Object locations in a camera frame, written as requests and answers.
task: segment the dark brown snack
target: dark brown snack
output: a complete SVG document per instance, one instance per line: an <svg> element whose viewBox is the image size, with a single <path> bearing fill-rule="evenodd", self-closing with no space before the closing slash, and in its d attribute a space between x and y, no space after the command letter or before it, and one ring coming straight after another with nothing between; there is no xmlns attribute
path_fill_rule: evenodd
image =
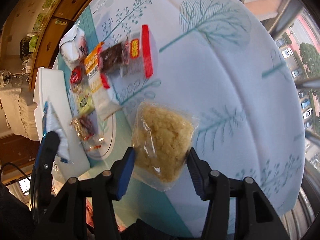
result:
<svg viewBox="0 0 320 240"><path fill-rule="evenodd" d="M118 70L123 64L123 45L118 43L106 50L100 52L102 60L102 71L105 73L112 73Z"/></svg>

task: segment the tablecloth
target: tablecloth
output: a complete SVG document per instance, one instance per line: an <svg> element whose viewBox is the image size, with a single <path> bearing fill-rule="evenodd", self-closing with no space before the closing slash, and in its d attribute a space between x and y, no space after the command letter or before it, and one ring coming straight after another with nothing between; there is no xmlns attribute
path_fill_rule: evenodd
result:
<svg viewBox="0 0 320 240"><path fill-rule="evenodd" d="M263 25L238 0L93 0L80 16L89 51L100 41L116 44L142 24L156 43L156 74L112 80L123 111L105 124L114 128L114 145L105 160L92 161L90 176L123 156L137 107L148 99L199 117L193 146L211 168L230 178L253 177L279 215L293 208L304 128L291 73ZM60 56L58 65L69 87ZM141 218L166 233L194 237L201 235L207 207L187 168L165 193L131 179L115 203L126 224ZM232 200L228 233L234 219Z"/></svg>

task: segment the parked car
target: parked car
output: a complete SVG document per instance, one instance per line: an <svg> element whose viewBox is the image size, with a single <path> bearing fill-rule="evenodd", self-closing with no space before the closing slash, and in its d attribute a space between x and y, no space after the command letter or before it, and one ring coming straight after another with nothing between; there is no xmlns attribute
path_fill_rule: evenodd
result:
<svg viewBox="0 0 320 240"><path fill-rule="evenodd" d="M297 76L302 74L302 69L298 68L298 69L292 71L291 74L292 74L293 78L296 78Z"/></svg>
<svg viewBox="0 0 320 240"><path fill-rule="evenodd" d="M308 93L306 91L299 91L299 98L304 98Z"/></svg>
<svg viewBox="0 0 320 240"><path fill-rule="evenodd" d="M292 49L288 48L288 49L281 51L281 54L284 58L287 58L287 57L291 56L293 54L293 52L292 52Z"/></svg>
<svg viewBox="0 0 320 240"><path fill-rule="evenodd" d="M305 122L304 123L304 128L305 129L309 128L311 126L311 124L312 124L312 121Z"/></svg>
<svg viewBox="0 0 320 240"><path fill-rule="evenodd" d="M307 119L310 115L312 115L312 108L309 108L302 115L303 115L303 119Z"/></svg>
<svg viewBox="0 0 320 240"><path fill-rule="evenodd" d="M276 45L278 48L280 48L284 44L285 44L285 40L282 38L276 41Z"/></svg>
<svg viewBox="0 0 320 240"><path fill-rule="evenodd" d="M308 106L310 106L310 100L309 99L305 99L301 102L301 109L305 109Z"/></svg>

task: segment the cabinet door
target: cabinet door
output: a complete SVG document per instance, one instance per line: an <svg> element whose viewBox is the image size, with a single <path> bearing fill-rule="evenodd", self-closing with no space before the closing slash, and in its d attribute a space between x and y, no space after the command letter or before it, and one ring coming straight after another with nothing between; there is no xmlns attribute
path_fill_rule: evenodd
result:
<svg viewBox="0 0 320 240"><path fill-rule="evenodd" d="M0 164L11 162L19 168L26 167L34 163L40 142L31 141L21 135L10 135L0 139ZM13 166L8 165L4 168L3 173L7 174L16 170Z"/></svg>
<svg viewBox="0 0 320 240"><path fill-rule="evenodd" d="M70 21L51 18L39 44L34 68L51 67L52 58L58 54L60 39L69 28Z"/></svg>
<svg viewBox="0 0 320 240"><path fill-rule="evenodd" d="M86 1L87 0L62 0L54 11L53 16L73 20Z"/></svg>

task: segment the screw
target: screw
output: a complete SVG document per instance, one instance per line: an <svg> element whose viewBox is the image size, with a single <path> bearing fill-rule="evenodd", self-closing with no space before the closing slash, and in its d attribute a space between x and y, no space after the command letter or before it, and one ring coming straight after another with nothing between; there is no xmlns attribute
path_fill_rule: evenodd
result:
<svg viewBox="0 0 320 240"><path fill-rule="evenodd" d="M103 171L102 175L105 177L109 177L111 175L111 171L109 171L109 170Z"/></svg>
<svg viewBox="0 0 320 240"><path fill-rule="evenodd" d="M76 177L71 177L70 179L68 179L68 182L70 184L75 184L77 182L77 178Z"/></svg>
<svg viewBox="0 0 320 240"><path fill-rule="evenodd" d="M214 177L218 177L218 176L220 175L220 172L217 171L217 170L213 170L213 171L210 172L210 174L211 174L212 176L214 176Z"/></svg>
<svg viewBox="0 0 320 240"><path fill-rule="evenodd" d="M245 182L248 183L248 184L252 184L252 183L253 183L253 178L251 178L251 177L246 177L246 178L245 178Z"/></svg>

